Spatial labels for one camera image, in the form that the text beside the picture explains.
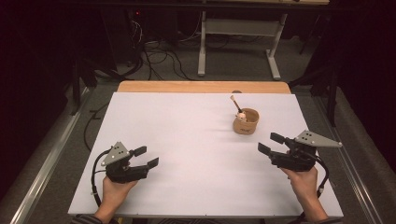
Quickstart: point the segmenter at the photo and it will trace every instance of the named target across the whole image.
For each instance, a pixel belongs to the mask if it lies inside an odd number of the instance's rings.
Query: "white tabletop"
[[[131,190],[118,215],[127,217],[289,217],[302,212],[290,181],[261,154],[288,149],[270,133],[295,137],[307,129],[293,94],[239,93],[241,107],[260,113],[256,132],[233,131],[236,107],[230,93],[116,92],[87,161],[69,214],[92,214],[91,173],[97,156],[121,141],[128,149],[147,146],[131,165],[160,158]],[[317,165],[318,180],[324,176]],[[99,195],[104,173],[96,175]],[[330,217],[342,217],[329,184],[320,197]]]

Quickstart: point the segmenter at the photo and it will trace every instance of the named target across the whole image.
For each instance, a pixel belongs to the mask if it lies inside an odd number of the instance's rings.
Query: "sleeve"
[[[70,224],[103,224],[102,221],[94,216],[76,215],[73,217]]]
[[[302,222],[301,224],[343,224],[340,217],[333,217],[321,220],[319,222]]]

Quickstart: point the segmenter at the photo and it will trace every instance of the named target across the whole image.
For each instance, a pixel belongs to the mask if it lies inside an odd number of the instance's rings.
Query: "black cable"
[[[256,35],[251,40],[242,40],[242,39],[238,39],[238,38],[233,38],[233,36],[240,36],[240,35],[232,35],[230,37],[230,39],[233,40],[233,41],[238,41],[238,42],[242,42],[242,43],[253,43],[253,42],[259,41],[261,39],[264,39],[263,35]]]
[[[159,79],[159,80],[164,80],[151,66],[151,61],[149,60],[149,55],[147,51],[144,49],[144,52],[146,54],[147,62],[144,62],[148,68],[149,68],[149,74],[148,74],[148,80],[151,80],[151,73],[154,73],[154,75]]]
[[[96,204],[98,205],[98,207],[100,206],[100,204],[102,203],[102,201],[100,200],[100,197],[98,195],[98,190],[96,188],[95,185],[95,174],[96,174],[96,165],[99,162],[99,160],[106,154],[108,154],[108,152],[110,152],[111,149],[108,149],[104,152],[102,152],[95,160],[93,167],[92,167],[92,176],[91,176],[91,184],[92,184],[92,195],[96,201]]]
[[[96,115],[103,109],[103,108],[105,108],[106,106],[108,106],[108,104],[110,104],[110,102],[108,102],[108,103],[106,103],[105,105],[102,105],[99,109],[97,109],[97,110],[92,110],[91,112],[93,112],[93,114],[92,114],[92,116],[90,117],[90,119],[88,120],[88,122],[87,122],[87,124],[85,125],[85,128],[84,128],[84,144],[85,144],[85,147],[89,150],[89,151],[92,151],[92,149],[91,149],[91,147],[88,145],[88,141],[87,141],[87,130],[88,130],[88,126],[90,126],[90,123],[91,123],[91,121],[93,120],[93,119],[99,119],[99,118],[97,118],[96,117]]]
[[[118,81],[128,80],[128,78],[120,76],[120,74],[118,74],[117,72],[115,72],[115,71],[113,71],[113,70],[111,70],[111,69],[108,69],[107,67],[102,66],[101,64],[96,63],[96,62],[92,61],[91,59],[85,58],[85,59],[83,59],[83,61],[84,61],[85,64],[87,64],[91,69],[102,71],[102,72],[108,74],[109,76],[114,77],[114,78],[117,79]]]
[[[106,170],[96,171],[95,174],[97,174],[97,173],[102,173],[102,172],[105,172],[105,171],[106,171]]]
[[[136,62],[136,64],[134,65],[134,67],[133,67],[131,70],[129,70],[128,72],[124,73],[124,74],[119,74],[119,73],[113,71],[113,76],[103,76],[103,75],[100,75],[100,74],[97,74],[97,73],[95,73],[95,76],[96,76],[96,77],[99,77],[99,78],[108,78],[108,79],[111,79],[111,78],[114,78],[114,77],[115,77],[115,74],[117,74],[118,76],[120,76],[120,78],[125,78],[125,80],[133,80],[133,79],[130,79],[130,78],[127,78],[127,77],[128,77],[129,75],[131,75],[131,74],[137,72],[137,71],[142,67],[142,65],[143,65],[143,59],[139,56],[139,57],[137,58],[137,62]]]
[[[163,51],[162,49],[159,49],[161,52],[157,52],[157,51],[154,51],[154,52],[152,52],[150,55],[149,55],[149,57],[151,57],[151,56],[153,56],[153,55],[155,55],[155,54],[164,54],[164,57],[163,57],[163,59],[161,59],[161,60],[159,60],[158,62],[151,62],[152,64],[158,64],[158,63],[163,63],[163,62],[165,62],[165,60],[168,58],[168,54],[165,52],[165,51]]]
[[[188,47],[199,46],[201,44],[201,41],[197,40],[196,39],[197,37],[199,37],[199,35],[195,36],[194,38],[187,39],[187,40],[181,40],[178,43],[181,44],[181,45],[184,45],[184,46],[188,46]]]
[[[161,41],[149,41],[149,42],[146,42],[145,46],[147,47],[148,45],[153,44],[153,43],[157,43],[157,46],[149,49],[148,51],[160,48]]]
[[[306,152],[304,152],[304,151],[301,151],[305,156],[307,156],[307,157],[310,157],[310,158],[312,158],[313,160],[315,160],[315,161],[317,161],[322,167],[323,167],[323,169],[324,169],[324,171],[325,171],[325,176],[323,177],[323,180],[322,180],[322,182],[319,184],[319,186],[318,186],[318,190],[317,190],[317,195],[318,195],[318,198],[320,197],[320,195],[321,195],[321,193],[323,192],[323,190],[324,190],[324,185],[326,184],[326,182],[327,182],[327,180],[329,179],[329,169],[327,168],[327,166],[326,166],[326,164],[324,163],[324,161],[321,159],[321,157],[319,157],[319,156],[317,156],[317,155],[315,155],[315,156],[313,156],[313,155],[311,155],[311,154],[309,154],[309,153],[306,153]]]
[[[211,47],[211,46],[209,46],[207,43],[205,44],[205,46],[208,47],[208,48],[210,48],[210,49],[222,49],[222,48],[224,48],[225,46],[227,46],[228,43],[230,43],[230,37],[229,37],[228,35],[226,35],[224,39],[225,39],[225,43],[222,44],[222,45],[219,46],[219,47]]]
[[[173,60],[173,62],[174,62],[174,71],[175,71],[175,73],[176,73],[179,77],[181,77],[181,78],[185,78],[185,79],[191,80],[191,81],[196,81],[195,79],[188,77],[188,76],[184,73],[184,71],[183,71],[183,69],[182,69],[182,67],[181,67],[181,61],[180,61],[180,59],[177,57],[177,54],[175,54],[172,50],[169,50],[169,51],[175,55],[175,58],[176,58],[177,61],[178,61],[178,68],[179,68],[180,72],[183,74],[184,77],[180,76],[180,75],[177,73],[177,71],[176,71],[176,69],[175,69],[175,60],[174,60],[174,58],[172,57],[172,55],[170,55],[171,58],[172,58],[172,60]]]

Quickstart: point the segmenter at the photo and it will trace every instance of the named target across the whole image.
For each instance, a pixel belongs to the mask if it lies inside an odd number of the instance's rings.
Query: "wooden table edge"
[[[122,81],[118,92],[286,93],[281,81]]]

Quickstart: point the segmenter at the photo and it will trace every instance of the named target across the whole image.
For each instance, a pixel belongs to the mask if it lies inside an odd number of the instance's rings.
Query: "electrical cord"
[[[111,149],[108,149],[104,152],[102,152],[101,154],[99,154],[99,156],[96,158],[95,162],[93,163],[93,167],[92,167],[92,175],[91,175],[91,185],[92,185],[92,195],[93,198],[96,201],[96,204],[98,205],[98,207],[100,206],[100,204],[102,203],[102,201],[100,200],[99,194],[98,194],[98,190],[96,188],[96,184],[95,184],[95,174],[96,172],[96,166],[97,163],[99,162],[99,160],[106,154],[108,154],[108,152],[110,152]]]
[[[197,22],[197,25],[196,25],[195,30],[192,33],[192,35],[190,35],[189,37],[187,37],[185,39],[178,40],[179,43],[184,42],[184,41],[189,41],[191,39],[194,39],[194,38],[200,36],[200,35],[197,35],[197,32],[199,29],[199,25],[201,24],[201,19],[202,19],[202,13],[199,14],[198,22]]]
[[[108,103],[102,105],[102,106],[101,106],[99,109],[97,109],[97,110],[90,110],[90,112],[92,112],[93,114],[92,114],[92,116],[90,117],[90,119],[88,120],[87,124],[85,125],[85,128],[84,128],[84,135],[83,135],[85,147],[86,147],[89,151],[92,151],[92,149],[91,149],[91,147],[89,146],[88,140],[87,140],[87,131],[88,131],[88,127],[90,126],[90,123],[91,123],[91,121],[92,121],[93,119],[100,119],[100,118],[97,118],[97,117],[96,117],[97,114],[98,114],[102,109],[104,109],[106,106],[108,106],[109,104],[110,104],[110,102],[108,102]]]
[[[107,74],[107,76],[103,76],[103,75],[95,73],[96,77],[99,77],[99,78],[115,78],[115,79],[117,79],[119,81],[133,80],[133,79],[127,78],[127,76],[135,73],[136,71],[138,71],[142,67],[143,60],[142,60],[141,56],[138,55],[138,54],[141,52],[141,49],[144,47],[144,44],[142,43],[143,31],[142,31],[142,28],[141,28],[141,26],[140,26],[140,24],[138,22],[130,21],[130,23],[131,23],[131,26],[134,27],[134,30],[130,32],[131,42],[132,42],[133,50],[134,50],[134,58],[136,60],[136,63],[134,65],[134,67],[132,69],[130,69],[129,71],[127,71],[126,73],[124,73],[124,74],[119,74],[117,71],[108,69],[108,68],[106,68],[106,67],[104,67],[104,66],[102,66],[102,65],[100,65],[100,64],[98,64],[96,62],[93,62],[91,60],[85,59],[86,63],[89,66],[91,66],[91,67],[95,68],[96,70],[102,71],[105,74]],[[137,33],[139,33],[139,37],[138,37],[137,43],[135,43],[134,37],[136,36]]]
[[[222,48],[226,47],[230,43],[230,36],[229,35],[209,35],[208,37],[212,37],[212,39],[213,39],[214,37],[222,37],[222,36],[224,36],[224,38],[222,38],[221,40],[217,40],[217,42],[225,40],[225,42],[222,45],[220,45],[218,47],[212,47],[212,46],[210,46],[209,44],[206,43],[205,46],[210,48],[210,49],[222,49]]]
[[[304,151],[301,151],[305,156],[312,158],[313,160],[317,161],[324,169],[325,171],[325,176],[323,177],[322,182],[319,184],[318,186],[318,190],[317,190],[317,195],[318,198],[320,197],[321,193],[324,190],[324,185],[326,184],[327,180],[329,179],[329,169],[327,168],[326,164],[324,163],[324,161],[321,159],[321,157],[315,155],[311,155],[309,153],[306,153]]]
[[[145,50],[145,54],[146,54],[146,58],[147,58],[147,62],[144,62],[144,64],[146,64],[149,67],[149,77],[148,80],[151,80],[151,74],[153,73],[155,76],[157,76],[158,79],[163,80],[163,78],[154,70],[154,68],[152,67],[152,65],[154,64],[159,64],[159,63],[163,63],[166,61],[166,59],[170,58],[172,60],[172,66],[173,66],[173,71],[175,72],[175,74],[178,77],[181,77],[183,79],[187,79],[187,80],[192,80],[195,81],[196,79],[190,78],[187,76],[187,74],[183,71],[182,68],[182,63],[181,60],[178,58],[177,54],[172,51],[172,50],[164,50],[160,48],[159,44],[158,46],[156,46],[155,48],[151,49],[149,52],[150,54],[148,54],[148,52]],[[156,54],[163,54],[163,58],[161,58],[158,62],[154,63],[151,61],[150,57],[154,56]]]

